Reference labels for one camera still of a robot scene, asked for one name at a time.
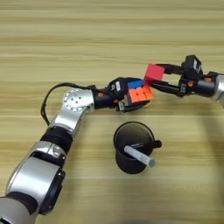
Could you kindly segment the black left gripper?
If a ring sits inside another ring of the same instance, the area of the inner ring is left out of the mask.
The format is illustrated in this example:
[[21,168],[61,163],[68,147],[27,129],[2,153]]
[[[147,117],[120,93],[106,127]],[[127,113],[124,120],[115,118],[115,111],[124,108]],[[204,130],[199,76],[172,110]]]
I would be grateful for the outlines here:
[[[142,81],[142,79],[139,78],[133,78],[133,77],[126,77],[123,78],[126,82],[132,82],[132,81]],[[119,101],[122,101],[124,99],[124,96],[127,94],[128,90],[126,88],[122,88],[121,90],[117,91],[115,88],[112,87],[105,87],[102,89],[96,89],[94,94],[94,108],[95,109],[118,109],[118,103]],[[143,108],[144,106],[147,106],[150,103],[150,101],[142,101],[138,102],[136,104],[131,104],[124,107],[124,112],[131,112],[138,109]]]

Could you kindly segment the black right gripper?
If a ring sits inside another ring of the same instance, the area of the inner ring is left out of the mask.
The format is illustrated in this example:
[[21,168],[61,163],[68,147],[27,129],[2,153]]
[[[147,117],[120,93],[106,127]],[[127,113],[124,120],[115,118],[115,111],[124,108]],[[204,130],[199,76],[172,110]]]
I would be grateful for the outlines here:
[[[166,74],[182,74],[182,67],[171,64],[159,64]],[[218,74],[209,72],[197,77],[182,76],[179,80],[178,87],[170,85],[168,82],[152,82],[150,86],[161,92],[172,95],[201,95],[211,97],[214,95],[216,78]]]

